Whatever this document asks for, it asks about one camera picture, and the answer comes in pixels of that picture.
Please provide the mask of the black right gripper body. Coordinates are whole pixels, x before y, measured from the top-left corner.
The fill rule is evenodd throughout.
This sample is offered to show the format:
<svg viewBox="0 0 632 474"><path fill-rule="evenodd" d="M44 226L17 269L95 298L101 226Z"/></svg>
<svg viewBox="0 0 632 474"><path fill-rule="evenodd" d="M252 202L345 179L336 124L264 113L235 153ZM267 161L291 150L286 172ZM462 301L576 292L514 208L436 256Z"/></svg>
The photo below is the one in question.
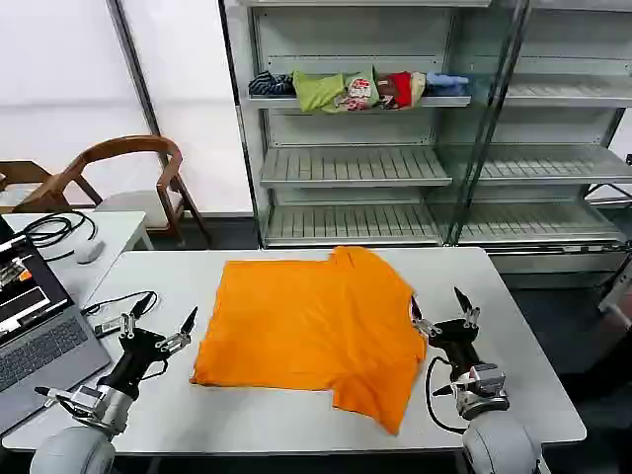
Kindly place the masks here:
<svg viewBox="0 0 632 474"><path fill-rule="evenodd" d="M451 366L451 378L459 378L473 366L483 363L473 346L478 334L479 328L465 319L453 319L434 325L429 335L429 344L444 351Z"/></svg>

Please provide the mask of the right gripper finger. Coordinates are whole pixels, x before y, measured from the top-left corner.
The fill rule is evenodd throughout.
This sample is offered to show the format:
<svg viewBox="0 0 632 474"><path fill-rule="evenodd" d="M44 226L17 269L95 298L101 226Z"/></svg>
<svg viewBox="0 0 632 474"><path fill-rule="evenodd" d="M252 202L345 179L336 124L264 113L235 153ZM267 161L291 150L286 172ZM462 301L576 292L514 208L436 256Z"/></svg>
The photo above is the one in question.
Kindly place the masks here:
<svg viewBox="0 0 632 474"><path fill-rule="evenodd" d="M413 326L421 333L432 338L435 336L435 326L432 322L427 320L419 307L417 299L414 295L411 296L411 320Z"/></svg>
<svg viewBox="0 0 632 474"><path fill-rule="evenodd" d="M469 297L466 296L458 287L454 288L454 293L463 312L465 320L464 326L466 328L477 328L480 317L480 308L478 306L474 306Z"/></svg>

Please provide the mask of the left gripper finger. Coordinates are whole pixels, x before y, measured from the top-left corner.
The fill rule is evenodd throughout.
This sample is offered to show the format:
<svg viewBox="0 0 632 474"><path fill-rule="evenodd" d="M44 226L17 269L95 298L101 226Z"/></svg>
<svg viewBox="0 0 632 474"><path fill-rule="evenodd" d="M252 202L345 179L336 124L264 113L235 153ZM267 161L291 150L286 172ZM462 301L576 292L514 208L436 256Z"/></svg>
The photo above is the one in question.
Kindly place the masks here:
<svg viewBox="0 0 632 474"><path fill-rule="evenodd" d="M181 329L176 334L155 344L160 353L176 353L191 342L191 332L196 323L198 307L196 306L184 321Z"/></svg>
<svg viewBox="0 0 632 474"><path fill-rule="evenodd" d="M119 337L132 339L134 337L135 321L139 319L150 302L150 295L147 294L138 300L127 313L123 313L119 320Z"/></svg>

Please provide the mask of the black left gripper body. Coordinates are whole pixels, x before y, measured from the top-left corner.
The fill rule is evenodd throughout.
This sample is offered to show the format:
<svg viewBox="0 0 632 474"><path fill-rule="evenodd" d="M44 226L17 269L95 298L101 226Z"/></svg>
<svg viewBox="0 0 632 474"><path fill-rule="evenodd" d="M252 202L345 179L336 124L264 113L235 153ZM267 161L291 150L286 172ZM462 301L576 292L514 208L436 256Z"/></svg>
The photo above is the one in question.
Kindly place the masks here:
<svg viewBox="0 0 632 474"><path fill-rule="evenodd" d="M138 396L138 386L152 363L163 362L163 369L155 373L155 376L166 371L167 352L157 347L157 344L165 341L166 337L138 329L134 331L132 338L120 335L118 340L123 348L122 357L111 373L100 378L100 385L113 388L127 396Z"/></svg>

